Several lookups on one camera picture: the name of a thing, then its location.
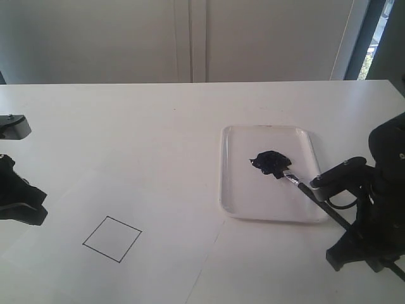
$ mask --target white paper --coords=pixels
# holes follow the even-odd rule
[[[3,257],[82,303],[185,303],[223,223],[211,211],[94,170]],[[107,216],[142,231],[121,263],[83,245]],[[104,224],[89,245],[118,259],[137,232]]]

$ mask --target white table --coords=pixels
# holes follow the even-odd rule
[[[357,155],[373,164],[368,134],[405,111],[405,100],[387,81],[4,85],[0,107],[1,113],[28,118],[31,135],[22,141],[1,141],[1,152],[13,157],[21,176],[48,193],[46,208],[110,151],[119,149],[131,152],[134,160],[154,160],[141,168],[150,193],[159,191],[178,200],[190,191],[201,193],[212,202],[213,212],[220,212],[222,128],[295,125],[310,132],[321,171]],[[139,172],[139,162],[125,168],[134,170]],[[333,270],[325,250],[343,230],[332,221],[287,225],[224,219],[188,304],[404,299],[404,284],[389,270],[374,274],[365,263]],[[28,228],[0,222],[0,253]],[[1,303],[77,303],[6,260],[0,260],[0,269]]]

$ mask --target drawn square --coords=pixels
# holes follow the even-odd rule
[[[141,232],[139,229],[107,216],[83,242],[83,245],[121,263]]]

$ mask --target clear plastic tray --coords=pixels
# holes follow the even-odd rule
[[[287,126],[230,126],[223,130],[220,205],[231,217],[283,222],[321,222],[327,214],[291,182],[264,175],[250,159],[278,151],[308,184],[319,174],[308,133]]]

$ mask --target square outline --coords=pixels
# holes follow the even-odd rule
[[[91,236],[97,231],[97,229],[100,228],[100,226],[106,221],[106,219],[114,220],[114,221],[116,221],[116,222],[118,222],[118,223],[120,223],[120,224],[123,224],[123,225],[125,225],[125,226],[128,226],[129,228],[132,228],[133,230],[139,231],[139,233],[138,233],[137,237],[135,238],[135,240],[132,242],[132,244],[131,244],[131,245],[129,246],[129,248],[126,250],[126,252],[124,253],[124,255],[121,257],[121,260],[116,260],[116,259],[114,259],[114,258],[111,258],[109,255],[106,255],[105,253],[103,253],[103,252],[101,252],[101,251],[99,251],[99,250],[97,250],[97,249],[94,249],[93,247],[90,247],[89,245],[86,244],[86,242],[87,242],[87,241],[91,238]],[[139,236],[140,236],[140,234],[141,234],[142,232],[143,232],[142,230],[139,230],[139,229],[137,229],[137,228],[135,228],[135,227],[132,227],[132,226],[126,224],[126,223],[121,222],[120,220],[116,220],[115,218],[110,217],[109,215],[107,215],[106,218],[97,226],[97,228],[94,229],[94,231],[90,234],[90,236],[82,243],[82,245],[84,245],[84,246],[90,248],[91,250],[94,250],[95,252],[100,253],[101,255],[104,255],[105,257],[108,257],[108,258],[112,259],[113,261],[116,261],[116,262],[118,262],[118,263],[121,263],[121,261],[125,258],[125,256],[126,256],[127,253],[130,251],[130,249],[132,248],[132,246],[135,244],[135,242],[137,241],[137,239],[139,238]]]

